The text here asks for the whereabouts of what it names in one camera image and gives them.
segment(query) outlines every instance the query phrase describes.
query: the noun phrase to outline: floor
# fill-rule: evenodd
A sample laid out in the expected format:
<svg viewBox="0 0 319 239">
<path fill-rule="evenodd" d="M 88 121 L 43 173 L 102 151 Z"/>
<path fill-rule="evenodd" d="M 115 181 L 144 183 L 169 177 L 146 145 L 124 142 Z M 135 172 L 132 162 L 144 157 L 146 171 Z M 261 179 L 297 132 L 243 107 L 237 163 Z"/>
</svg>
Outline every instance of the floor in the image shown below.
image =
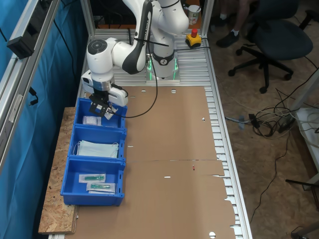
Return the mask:
<svg viewBox="0 0 319 239">
<path fill-rule="evenodd" d="M 306 9 L 319 10 L 319 2 L 302 0 L 296 14 L 300 21 L 306 16 Z M 289 20 L 298 24 L 295 18 Z M 283 62 L 295 71 L 292 79 L 285 81 L 285 72 L 270 66 L 270 87 L 266 94 L 261 95 L 259 88 L 264 85 L 264 76 L 263 70 L 259 70 L 258 65 L 240 70 L 234 77 L 227 75 L 228 70 L 234 66 L 253 59 L 245 52 L 241 56 L 235 55 L 235 51 L 243 43 L 248 43 L 242 36 L 231 47 L 218 48 L 215 45 L 216 40 L 228 34 L 231 29 L 232 25 L 230 24 L 228 27 L 217 28 L 208 35 L 225 116 L 236 119 L 244 116 L 247 120 L 248 114 L 256 113 L 236 103 L 229 95 L 241 104 L 253 109 L 262 110 L 265 107 L 273 107 L 280 101 L 275 88 L 289 94 L 315 71 L 314 66 L 306 58 Z M 319 23 L 311 22 L 311 26 L 305 30 L 314 43 L 314 49 L 308 57 L 317 66 L 319 66 L 318 29 Z M 309 97 L 307 103 L 315 104 L 318 102 L 319 90 Z M 291 134 L 288 132 L 273 140 L 254 134 L 252 127 L 248 125 L 241 129 L 237 123 L 228 121 L 227 128 L 249 219 L 259 204 L 260 194 L 275 175 L 274 160 L 285 153 L 287 137 L 289 137 L 287 154 L 277 161 L 277 177 L 263 194 L 261 206 L 250 224 L 253 238 L 288 239 L 291 231 L 296 227 L 318 221 L 319 212 L 316 210 L 311 192 L 303 191 L 299 185 L 285 182 L 286 179 L 307 181 L 316 174 L 312 158 L 298 127 L 292 128 Z M 319 234 L 314 233 L 310 238 L 319 238 Z"/>
</svg>

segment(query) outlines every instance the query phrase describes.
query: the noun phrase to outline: red button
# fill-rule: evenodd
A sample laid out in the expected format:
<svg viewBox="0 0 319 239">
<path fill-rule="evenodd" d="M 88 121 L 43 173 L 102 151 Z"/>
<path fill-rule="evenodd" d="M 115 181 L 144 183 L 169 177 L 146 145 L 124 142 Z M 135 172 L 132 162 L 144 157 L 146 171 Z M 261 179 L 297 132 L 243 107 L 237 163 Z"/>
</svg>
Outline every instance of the red button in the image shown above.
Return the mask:
<svg viewBox="0 0 319 239">
<path fill-rule="evenodd" d="M 196 37 L 197 36 L 197 29 L 193 29 L 191 31 L 191 37 Z"/>
</svg>

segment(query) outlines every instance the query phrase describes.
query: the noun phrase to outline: blue curtain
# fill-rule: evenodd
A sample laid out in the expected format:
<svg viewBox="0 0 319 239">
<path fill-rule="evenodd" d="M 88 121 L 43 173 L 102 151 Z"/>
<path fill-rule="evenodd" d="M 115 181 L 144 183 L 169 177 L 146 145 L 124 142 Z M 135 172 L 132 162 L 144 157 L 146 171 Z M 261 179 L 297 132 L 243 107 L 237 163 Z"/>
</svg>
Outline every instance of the blue curtain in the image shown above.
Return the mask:
<svg viewBox="0 0 319 239">
<path fill-rule="evenodd" d="M 1 0 L 0 4 L 14 5 L 11 2 Z M 10 10 L 15 13 L 3 11 L 3 8 L 0 11 L 7 12 L 8 19 L 10 14 L 21 14 L 20 8 L 12 7 Z M 66 8 L 60 4 L 55 21 L 71 50 L 79 81 L 88 39 L 80 1 Z M 2 75 L 7 59 L 2 61 L 2 52 L 0 55 Z M 46 189 L 47 182 L 44 181 L 52 163 L 62 114 L 65 106 L 75 102 L 78 89 L 71 69 L 71 57 L 53 24 L 32 83 L 39 102 L 29 106 L 34 97 L 28 94 L 0 175 L 0 239 L 32 238 L 38 229 L 35 218 L 39 218 L 41 213 L 41 191 Z"/>
</svg>

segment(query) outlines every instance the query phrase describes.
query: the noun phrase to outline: person's leg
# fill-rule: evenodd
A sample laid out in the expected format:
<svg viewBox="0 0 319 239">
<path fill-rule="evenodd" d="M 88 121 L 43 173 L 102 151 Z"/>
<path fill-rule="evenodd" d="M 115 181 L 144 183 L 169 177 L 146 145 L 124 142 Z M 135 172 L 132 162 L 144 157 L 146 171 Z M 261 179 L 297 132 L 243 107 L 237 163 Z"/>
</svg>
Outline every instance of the person's leg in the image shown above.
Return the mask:
<svg viewBox="0 0 319 239">
<path fill-rule="evenodd" d="M 227 15 L 227 6 L 228 6 L 228 0 L 221 0 L 220 1 L 220 14 Z"/>
<path fill-rule="evenodd" d="M 220 1 L 220 16 L 215 16 L 211 18 L 210 25 L 224 26 L 227 21 L 227 11 L 228 11 L 228 0 Z"/>
<path fill-rule="evenodd" d="M 235 31 L 239 31 L 243 26 L 249 14 L 249 5 L 256 0 L 239 0 L 239 7 L 237 12 L 236 23 L 234 26 Z"/>
<path fill-rule="evenodd" d="M 244 24 L 248 14 L 249 14 L 249 5 L 250 3 L 257 1 L 257 0 L 239 0 L 239 7 L 237 12 L 237 19 L 234 26 L 234 29 L 225 36 L 224 38 L 218 40 L 216 45 L 219 47 L 228 47 L 238 41 L 239 39 L 239 30 Z"/>
</svg>

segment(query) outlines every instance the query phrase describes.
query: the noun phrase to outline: hole in cardboard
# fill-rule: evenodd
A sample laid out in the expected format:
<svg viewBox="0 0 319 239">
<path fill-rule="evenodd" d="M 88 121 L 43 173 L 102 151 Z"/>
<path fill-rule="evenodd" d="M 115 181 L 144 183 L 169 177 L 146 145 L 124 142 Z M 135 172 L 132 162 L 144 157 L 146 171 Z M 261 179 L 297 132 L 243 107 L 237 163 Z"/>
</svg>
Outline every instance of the hole in cardboard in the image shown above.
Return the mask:
<svg viewBox="0 0 319 239">
<path fill-rule="evenodd" d="M 209 233 L 209 237 L 214 239 L 214 238 L 216 237 L 215 232 L 210 232 L 210 233 Z"/>
</svg>

